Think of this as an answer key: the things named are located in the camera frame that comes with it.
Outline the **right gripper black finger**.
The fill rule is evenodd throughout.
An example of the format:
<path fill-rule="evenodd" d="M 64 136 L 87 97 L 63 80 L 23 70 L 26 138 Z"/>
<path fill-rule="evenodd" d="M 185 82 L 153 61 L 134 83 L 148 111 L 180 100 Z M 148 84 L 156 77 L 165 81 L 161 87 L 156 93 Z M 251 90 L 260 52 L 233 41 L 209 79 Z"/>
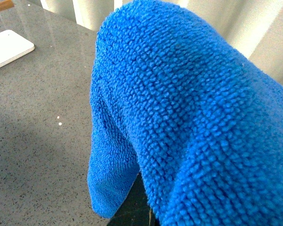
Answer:
<path fill-rule="evenodd" d="M 125 201 L 119 207 L 107 226 L 158 226 L 152 209 L 147 204 L 147 196 L 141 173 L 134 181 Z"/>

